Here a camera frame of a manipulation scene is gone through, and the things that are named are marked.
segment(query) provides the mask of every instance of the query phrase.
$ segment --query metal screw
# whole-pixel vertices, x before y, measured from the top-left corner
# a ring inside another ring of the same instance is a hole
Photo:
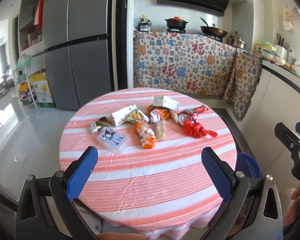
[[[242,171],[237,171],[235,174],[236,174],[237,177],[239,177],[239,178],[243,178],[243,177],[244,177],[244,174],[243,174]]]
[[[57,178],[60,178],[60,177],[62,177],[63,176],[63,171],[57,171],[56,172],[56,174],[55,174],[55,176],[57,177]]]
[[[266,175],[267,180],[273,180],[273,177],[270,174]]]
[[[32,174],[30,174],[30,175],[28,175],[27,177],[26,177],[26,180],[27,181],[31,181],[33,179],[33,175]]]

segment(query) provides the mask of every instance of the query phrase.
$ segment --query blue trash can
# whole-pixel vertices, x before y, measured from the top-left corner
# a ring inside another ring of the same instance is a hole
[[[245,153],[238,153],[235,171],[242,171],[247,177],[262,178],[262,173],[257,161]]]

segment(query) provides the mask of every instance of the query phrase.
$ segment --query gray refrigerator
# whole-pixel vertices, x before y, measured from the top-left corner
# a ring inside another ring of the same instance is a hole
[[[78,110],[114,91],[111,0],[44,0],[42,39],[57,108]]]

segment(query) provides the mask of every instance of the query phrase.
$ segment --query pink and white tablecloth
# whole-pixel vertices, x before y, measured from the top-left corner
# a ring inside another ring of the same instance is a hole
[[[151,150],[141,147],[134,125],[124,123],[118,132],[130,137],[123,154],[113,154],[91,134],[91,122],[129,105],[145,111],[154,96],[166,95],[179,108],[202,105],[188,96],[160,89],[134,88],[112,92],[82,107],[68,122],[60,140],[60,164],[65,170],[88,146],[98,149],[99,159],[79,199],[112,225],[129,226],[157,239],[181,238],[188,229],[204,228],[222,199],[201,163],[202,148],[210,146],[233,169],[234,139],[222,119],[211,109],[198,121],[218,133],[197,139],[186,136],[179,124],[166,121],[166,135]]]

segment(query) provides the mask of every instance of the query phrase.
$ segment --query gas stove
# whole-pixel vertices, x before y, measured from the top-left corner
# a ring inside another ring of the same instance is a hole
[[[186,30],[179,30],[179,29],[167,29],[167,33],[186,33]]]
[[[222,38],[218,38],[218,37],[215,37],[215,36],[210,36],[210,35],[203,35],[203,36],[208,37],[208,38],[213,39],[213,40],[218,41],[218,42],[222,42],[222,40],[223,40]]]

